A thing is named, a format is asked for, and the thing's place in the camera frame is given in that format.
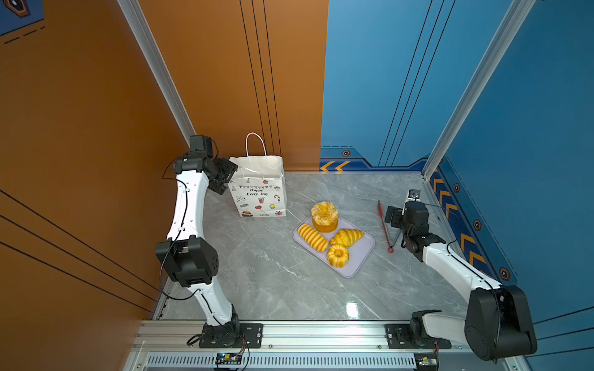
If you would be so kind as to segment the red metal tongs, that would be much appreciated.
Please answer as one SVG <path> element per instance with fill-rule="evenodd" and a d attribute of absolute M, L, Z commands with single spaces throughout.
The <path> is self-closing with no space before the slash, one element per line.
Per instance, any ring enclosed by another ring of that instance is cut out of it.
<path fill-rule="evenodd" d="M 399 221 L 399 216 L 396 215 L 397 212 L 401 212 L 402 209 L 401 208 L 397 208 L 397 207 L 387 207 L 386 209 L 386 213 L 387 216 L 385 216 L 384 210 L 383 210 L 383 206 L 381 204 L 381 201 L 377 202 L 377 208 L 379 211 L 379 215 L 381 218 L 381 225 L 384 229 L 385 232 L 385 238 L 387 240 L 388 243 L 388 253 L 392 254 L 394 253 L 394 245 L 395 243 L 398 241 L 398 239 L 402 236 L 402 230 L 398 229 L 398 233 L 396 235 L 396 237 L 393 239 L 390 238 L 389 233 L 388 233 L 388 225 L 391 226 L 391 224 L 393 222 Z"/>

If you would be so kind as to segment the white printed paper bag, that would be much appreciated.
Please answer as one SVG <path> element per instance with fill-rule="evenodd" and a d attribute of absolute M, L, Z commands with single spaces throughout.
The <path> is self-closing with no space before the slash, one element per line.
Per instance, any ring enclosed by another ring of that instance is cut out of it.
<path fill-rule="evenodd" d="M 264 150 L 262 156 L 249 154 L 248 140 L 257 137 Z M 245 140 L 246 156 L 231 157 L 238 170 L 229 189 L 241 217 L 284 217 L 287 214 L 286 179 L 283 159 L 269 156 L 263 138 L 251 132 Z"/>

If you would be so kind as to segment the crumb topped round bread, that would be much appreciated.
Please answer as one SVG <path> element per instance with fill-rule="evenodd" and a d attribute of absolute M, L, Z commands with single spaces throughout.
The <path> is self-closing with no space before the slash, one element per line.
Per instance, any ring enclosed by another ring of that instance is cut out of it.
<path fill-rule="evenodd" d="M 338 227 L 340 214 L 331 202 L 317 203 L 311 210 L 311 216 L 314 228 L 320 233 L 330 233 Z"/>

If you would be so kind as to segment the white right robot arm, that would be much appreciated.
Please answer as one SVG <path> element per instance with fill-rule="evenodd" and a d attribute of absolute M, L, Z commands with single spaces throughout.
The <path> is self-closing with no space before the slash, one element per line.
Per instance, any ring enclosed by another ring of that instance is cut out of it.
<path fill-rule="evenodd" d="M 490 278 L 452 252 L 450 243 L 430 232 L 424 203 L 408 199 L 402 208 L 388 207 L 382 216 L 402 233 L 401 246 L 445 278 L 468 304 L 465 318 L 439 310 L 413 313 L 410 338 L 416 346 L 444 339 L 469 346 L 486 361 L 537 352 L 526 294 L 517 286 Z"/>

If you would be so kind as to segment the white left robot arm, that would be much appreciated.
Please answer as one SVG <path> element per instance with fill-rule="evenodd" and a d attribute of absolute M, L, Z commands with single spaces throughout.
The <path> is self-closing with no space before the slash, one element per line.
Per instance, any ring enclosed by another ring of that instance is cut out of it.
<path fill-rule="evenodd" d="M 237 347 L 244 341 L 234 306 L 227 300 L 217 274 L 217 250 L 204 236 L 204 201 L 208 190 L 222 194 L 238 166 L 228 159 L 185 155 L 173 162 L 176 205 L 165 241 L 156 244 L 160 272 L 190 293 L 173 301 L 195 300 L 206 316 L 199 335 L 188 346 Z"/>

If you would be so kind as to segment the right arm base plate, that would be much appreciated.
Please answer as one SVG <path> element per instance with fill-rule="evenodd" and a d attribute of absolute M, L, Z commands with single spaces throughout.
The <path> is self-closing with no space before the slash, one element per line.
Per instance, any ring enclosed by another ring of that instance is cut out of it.
<path fill-rule="evenodd" d="M 415 335 L 410 324 L 389 323 L 384 326 L 389 349 L 451 349 L 452 343 L 445 339 Z"/>

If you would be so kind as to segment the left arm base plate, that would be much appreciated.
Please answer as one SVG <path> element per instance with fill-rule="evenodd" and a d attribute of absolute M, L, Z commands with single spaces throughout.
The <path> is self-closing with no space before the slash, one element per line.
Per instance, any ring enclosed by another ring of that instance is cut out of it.
<path fill-rule="evenodd" d="M 203 334 L 197 343 L 200 348 L 242 348 L 259 349 L 263 338 L 262 323 L 244 322 L 225 326 L 203 327 Z"/>

